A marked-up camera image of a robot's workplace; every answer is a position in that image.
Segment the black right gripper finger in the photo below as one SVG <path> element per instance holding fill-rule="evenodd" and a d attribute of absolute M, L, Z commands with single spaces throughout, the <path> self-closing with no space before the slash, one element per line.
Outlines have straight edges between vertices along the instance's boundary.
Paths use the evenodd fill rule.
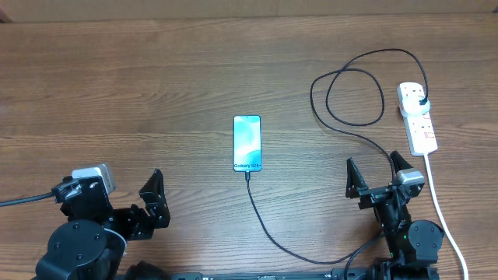
<path fill-rule="evenodd" d="M 390 154 L 391 161 L 393 163 L 395 174 L 402 170 L 410 170 L 412 165 L 410 165 L 398 151 L 393 151 Z"/>
<path fill-rule="evenodd" d="M 369 189 L 359 168 L 355 164 L 353 158 L 348 158 L 347 165 L 347 182 L 345 196 L 347 198 L 359 198 Z"/>

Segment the blue Samsung Galaxy smartphone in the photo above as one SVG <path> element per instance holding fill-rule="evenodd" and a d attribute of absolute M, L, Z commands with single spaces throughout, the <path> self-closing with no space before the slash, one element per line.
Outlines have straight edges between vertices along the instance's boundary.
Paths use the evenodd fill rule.
<path fill-rule="evenodd" d="M 233 169 L 236 172 L 258 172 L 262 169 L 259 115 L 233 118 Z"/>

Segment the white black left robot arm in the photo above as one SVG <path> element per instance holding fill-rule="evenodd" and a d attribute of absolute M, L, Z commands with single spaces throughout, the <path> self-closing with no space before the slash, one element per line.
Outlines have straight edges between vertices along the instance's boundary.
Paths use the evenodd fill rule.
<path fill-rule="evenodd" d="M 129 241 L 149 240 L 156 229 L 169 226 L 160 170 L 139 190 L 144 208 L 113 208 L 109 194 L 115 189 L 105 163 L 73 170 L 51 189 L 68 221 L 51 234 L 37 279 L 114 279 Z"/>

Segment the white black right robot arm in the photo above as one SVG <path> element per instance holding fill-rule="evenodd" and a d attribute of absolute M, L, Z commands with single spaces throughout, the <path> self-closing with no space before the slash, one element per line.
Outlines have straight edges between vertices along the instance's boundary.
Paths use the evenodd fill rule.
<path fill-rule="evenodd" d="M 358 198 L 359 208 L 372 208 L 390 251 L 366 270 L 367 279 L 438 279 L 438 251 L 444 230 L 429 220 L 413 221 L 407 204 L 425 184 L 423 174 L 393 151 L 395 178 L 385 187 L 367 186 L 353 159 L 347 159 L 345 196 Z"/>

